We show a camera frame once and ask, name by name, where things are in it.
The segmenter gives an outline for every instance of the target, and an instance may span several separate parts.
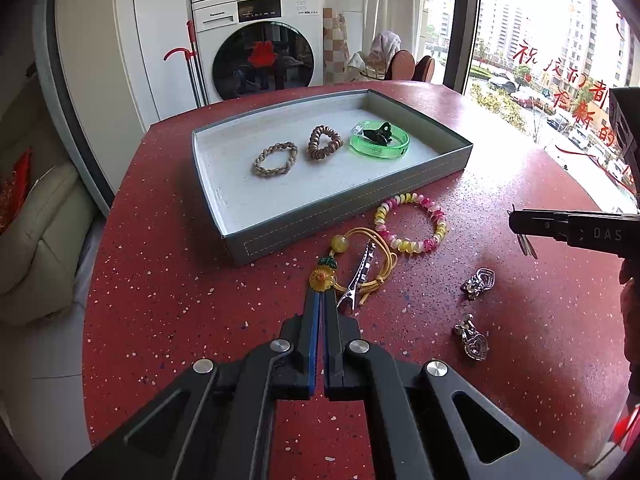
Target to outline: green bangle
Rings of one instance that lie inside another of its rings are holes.
[[[362,134],[363,130],[377,130],[383,121],[360,121],[351,130],[349,143],[351,147],[364,155],[376,158],[398,158],[409,148],[409,135],[406,131],[391,125],[391,142],[389,146],[380,146]]]

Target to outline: red speckled table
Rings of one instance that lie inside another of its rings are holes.
[[[526,258],[507,209],[596,207],[500,118],[443,86],[410,82],[273,92],[150,129],[113,203],[84,322],[84,403],[93,443],[196,359],[236,360],[277,335],[281,320],[302,312],[309,272],[331,236],[372,222],[373,212],[234,267],[198,183],[191,131],[262,106],[366,86],[475,145],[465,171],[421,190],[448,212],[451,232],[436,253],[399,259],[360,311],[363,337],[398,358],[445,360],[573,466],[594,460],[626,396],[620,261],[546,238],[532,240],[540,259]],[[388,224],[397,232],[413,238],[430,229],[416,208],[396,211]],[[478,267],[494,269],[496,283],[469,303],[459,286]],[[488,333],[484,363],[464,357],[451,334],[467,312]],[[372,478],[363,406],[329,403],[321,391],[310,402],[279,404],[271,478]]]

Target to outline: red cushion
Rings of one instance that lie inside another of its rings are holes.
[[[16,217],[27,198],[30,167],[31,148],[20,156],[12,174],[0,185],[0,234]]]

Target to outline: washing machine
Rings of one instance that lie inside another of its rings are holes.
[[[193,21],[210,104],[322,84],[321,0],[225,0]]]

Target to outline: pink and yellow bracelet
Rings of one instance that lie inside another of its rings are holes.
[[[415,203],[422,206],[429,213],[435,232],[431,238],[425,238],[421,242],[399,238],[386,227],[386,215],[393,208],[405,203]],[[447,221],[443,211],[430,199],[417,193],[403,193],[386,199],[376,211],[374,220],[376,231],[380,233],[385,242],[399,252],[408,254],[428,253],[439,246],[447,235]]]

